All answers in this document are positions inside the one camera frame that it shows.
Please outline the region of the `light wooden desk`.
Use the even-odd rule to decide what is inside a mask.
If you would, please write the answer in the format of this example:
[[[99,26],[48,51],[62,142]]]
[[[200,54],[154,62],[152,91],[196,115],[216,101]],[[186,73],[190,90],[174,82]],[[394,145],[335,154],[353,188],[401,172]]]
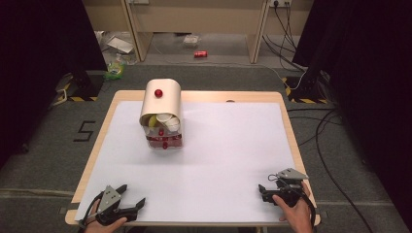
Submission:
[[[258,61],[261,37],[281,35],[282,23],[302,34],[314,0],[292,0],[287,8],[271,8],[269,0],[81,0],[96,31],[127,31],[136,58],[143,62],[155,32],[242,34],[249,59]]]

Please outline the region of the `beige cylindrical container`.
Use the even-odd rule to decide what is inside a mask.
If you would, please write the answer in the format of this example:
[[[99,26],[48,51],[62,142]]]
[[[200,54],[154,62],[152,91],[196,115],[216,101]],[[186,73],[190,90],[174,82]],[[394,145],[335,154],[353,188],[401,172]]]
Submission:
[[[172,79],[154,79],[147,83],[143,99],[141,117],[148,114],[172,114],[181,121],[183,138],[183,117],[181,86]]]

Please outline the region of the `red drawer with red knob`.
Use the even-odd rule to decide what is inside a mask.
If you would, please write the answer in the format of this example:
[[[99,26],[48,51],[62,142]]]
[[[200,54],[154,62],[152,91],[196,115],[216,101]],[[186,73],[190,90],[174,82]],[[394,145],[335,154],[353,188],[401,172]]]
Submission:
[[[147,136],[148,144],[153,149],[172,149],[181,148],[183,146],[182,135],[170,137],[149,137]]]

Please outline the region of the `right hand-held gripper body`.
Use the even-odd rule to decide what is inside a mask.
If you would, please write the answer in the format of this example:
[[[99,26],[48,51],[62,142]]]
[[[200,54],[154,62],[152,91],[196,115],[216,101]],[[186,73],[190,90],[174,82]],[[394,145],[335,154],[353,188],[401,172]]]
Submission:
[[[294,207],[299,199],[309,202],[303,190],[302,182],[309,177],[301,172],[288,168],[275,174],[278,189],[275,195],[280,197],[289,207]]]

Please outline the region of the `crumpled clear plastic bag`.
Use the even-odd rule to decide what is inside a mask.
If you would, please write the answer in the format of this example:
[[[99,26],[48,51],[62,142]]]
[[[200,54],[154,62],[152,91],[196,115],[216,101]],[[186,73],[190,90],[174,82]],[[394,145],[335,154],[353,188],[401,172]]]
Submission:
[[[137,63],[129,32],[95,31],[94,34],[107,64],[119,62],[125,65],[134,65]]]

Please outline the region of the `black curtain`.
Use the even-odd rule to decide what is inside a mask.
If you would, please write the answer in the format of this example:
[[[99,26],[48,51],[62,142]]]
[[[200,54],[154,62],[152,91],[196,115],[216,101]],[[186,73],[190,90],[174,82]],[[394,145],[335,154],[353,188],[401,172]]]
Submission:
[[[0,0],[0,168],[29,140],[64,75],[105,69],[81,0]]]
[[[293,60],[329,74],[367,162],[412,230],[412,0],[313,0]]]

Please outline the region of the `person's left hand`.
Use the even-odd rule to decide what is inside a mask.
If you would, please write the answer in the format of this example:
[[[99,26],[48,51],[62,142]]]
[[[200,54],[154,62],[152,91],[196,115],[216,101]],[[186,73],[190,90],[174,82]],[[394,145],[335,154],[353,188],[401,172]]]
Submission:
[[[88,219],[84,233],[114,233],[117,229],[122,227],[127,221],[126,217],[122,217],[110,225],[102,225],[96,220]]]

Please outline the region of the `toy items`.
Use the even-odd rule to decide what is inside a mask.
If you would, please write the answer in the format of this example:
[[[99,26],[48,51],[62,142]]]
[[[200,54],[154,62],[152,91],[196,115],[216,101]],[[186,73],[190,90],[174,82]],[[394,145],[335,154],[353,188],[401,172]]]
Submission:
[[[141,124],[142,127],[145,131],[145,134],[150,137],[170,137],[170,136],[175,136],[179,135],[181,133],[181,121],[180,121],[180,129],[175,132],[171,132],[167,129],[165,122],[157,122],[157,126],[151,128],[148,123],[149,119],[152,115],[157,115],[157,114],[148,114],[144,115],[141,117]]]

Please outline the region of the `clear plastic container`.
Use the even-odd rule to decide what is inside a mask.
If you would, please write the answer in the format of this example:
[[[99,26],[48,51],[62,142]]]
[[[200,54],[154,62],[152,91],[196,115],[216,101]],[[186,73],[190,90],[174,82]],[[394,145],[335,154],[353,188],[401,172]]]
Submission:
[[[196,35],[187,35],[184,38],[183,45],[186,48],[196,48],[199,45],[200,38]]]

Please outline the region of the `white paper sheet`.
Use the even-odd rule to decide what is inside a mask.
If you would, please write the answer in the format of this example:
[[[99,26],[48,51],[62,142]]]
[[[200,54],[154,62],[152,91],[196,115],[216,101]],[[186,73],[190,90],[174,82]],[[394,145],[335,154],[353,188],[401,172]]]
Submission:
[[[149,147],[141,107],[116,107],[77,218],[107,185],[126,185],[120,204],[144,201],[140,223],[277,222],[281,210],[258,189],[274,188],[269,175],[294,165],[279,104],[186,102],[183,145],[175,150]]]

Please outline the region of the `person's right hand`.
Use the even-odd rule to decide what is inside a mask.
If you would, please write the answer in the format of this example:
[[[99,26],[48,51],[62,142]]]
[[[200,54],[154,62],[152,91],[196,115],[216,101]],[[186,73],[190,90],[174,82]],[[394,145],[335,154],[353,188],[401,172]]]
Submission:
[[[304,199],[300,198],[294,207],[289,207],[278,195],[273,195],[272,199],[283,211],[279,220],[286,221],[294,233],[314,232],[311,223],[311,210]]]

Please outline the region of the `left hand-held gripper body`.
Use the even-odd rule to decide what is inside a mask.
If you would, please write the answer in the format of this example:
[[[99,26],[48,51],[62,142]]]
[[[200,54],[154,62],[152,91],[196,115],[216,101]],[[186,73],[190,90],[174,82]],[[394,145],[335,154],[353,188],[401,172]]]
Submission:
[[[110,225],[116,220],[126,217],[127,222],[134,221],[137,218],[135,213],[130,213],[130,208],[120,208],[121,194],[118,194],[114,188],[107,185],[102,193],[102,198],[96,211],[96,219],[102,225]]]

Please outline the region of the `green snack packet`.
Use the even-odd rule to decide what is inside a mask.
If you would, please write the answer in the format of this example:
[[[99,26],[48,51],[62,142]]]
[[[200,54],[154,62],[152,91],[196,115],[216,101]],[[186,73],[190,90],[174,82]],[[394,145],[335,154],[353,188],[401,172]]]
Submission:
[[[107,80],[119,80],[123,77],[124,64],[121,62],[110,62],[107,65],[107,71],[104,78]]]

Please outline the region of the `black stand base striped tape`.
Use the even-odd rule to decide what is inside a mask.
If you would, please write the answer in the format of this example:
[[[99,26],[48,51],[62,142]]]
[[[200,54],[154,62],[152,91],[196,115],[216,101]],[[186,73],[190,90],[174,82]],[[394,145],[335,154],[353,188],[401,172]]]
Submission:
[[[84,78],[68,73],[60,79],[55,88],[54,104],[58,105],[66,101],[96,101],[103,82],[103,73],[100,71],[86,71]]]
[[[282,78],[288,100],[294,103],[326,104],[324,92],[316,79],[306,80],[303,75]]]

